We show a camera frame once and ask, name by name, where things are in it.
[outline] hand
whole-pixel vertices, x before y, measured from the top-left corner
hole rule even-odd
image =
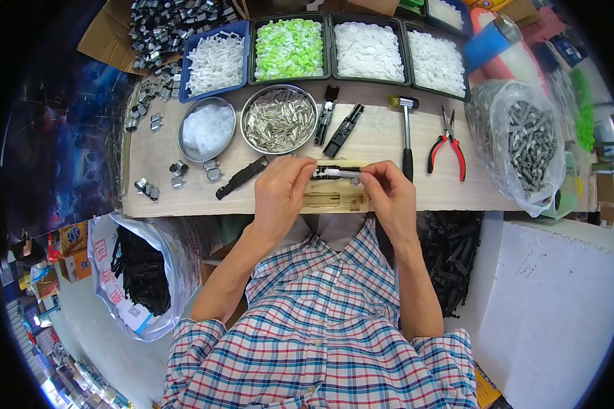
[[[362,168],[360,182],[396,253],[418,245],[416,187],[390,160]]]
[[[274,249],[286,236],[303,207],[305,187],[316,169],[316,159],[280,156],[254,184],[255,236]]]

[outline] person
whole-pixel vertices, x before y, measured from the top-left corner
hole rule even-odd
[[[399,294],[374,220],[340,252],[317,236],[275,250],[315,168],[279,157],[255,183],[254,221],[175,328],[162,407],[475,408],[469,336],[443,332],[416,189],[393,162],[362,168],[360,182],[395,250]],[[244,291],[248,310],[226,331]]]

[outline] white bag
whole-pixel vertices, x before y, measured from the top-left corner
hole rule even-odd
[[[111,271],[118,225],[147,241],[164,256],[171,306],[163,315],[155,317],[146,307],[126,299],[123,276],[116,279]],[[201,230],[215,238],[207,249],[198,238]],[[125,218],[117,211],[95,217],[89,221],[87,249],[93,288],[127,335],[146,342],[155,341],[173,329],[188,301],[202,287],[200,257],[211,254],[220,246],[218,223],[210,217],[136,220]]]

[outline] plastic bag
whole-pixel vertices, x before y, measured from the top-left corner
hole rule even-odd
[[[549,118],[546,121],[545,138],[541,140],[534,138],[538,140],[538,147],[542,146],[542,142],[545,146],[552,146],[546,151],[551,153],[551,158],[545,170],[538,165],[537,171],[541,169],[542,172],[534,189],[532,189],[534,182],[532,184],[527,182],[524,174],[527,173],[527,176],[531,177],[530,173],[535,166],[530,164],[532,169],[527,169],[524,173],[521,172],[523,167],[517,170],[515,163],[520,164],[520,162],[516,161],[514,153],[511,152],[513,146],[509,146],[511,140],[509,133],[514,128],[510,124],[510,110],[521,105],[531,106]],[[541,88],[514,80],[483,82],[471,90],[471,101],[466,105],[466,116],[474,145],[498,190],[508,199],[516,201],[532,217],[537,217],[548,209],[551,201],[547,199],[554,196],[564,183],[566,164],[559,118],[555,115],[555,106]]]
[[[111,261],[118,225],[146,240],[164,256],[171,306],[153,316],[125,297],[123,276],[115,278]],[[161,338],[179,322],[188,301],[202,286],[200,258],[221,247],[219,225],[213,217],[165,217],[133,219],[115,211],[89,221],[88,258],[93,288],[118,326],[131,338],[146,342]]]

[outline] red pliers handle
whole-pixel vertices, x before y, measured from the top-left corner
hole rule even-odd
[[[462,150],[459,148],[459,141],[455,138],[449,137],[448,135],[439,135],[437,143],[435,143],[430,150],[429,157],[427,158],[427,172],[432,175],[432,172],[434,172],[434,159],[437,157],[437,152],[444,143],[448,142],[449,139],[452,148],[457,155],[457,159],[459,160],[459,181],[464,182],[466,180],[466,159],[464,158],[464,153],[462,153]]]

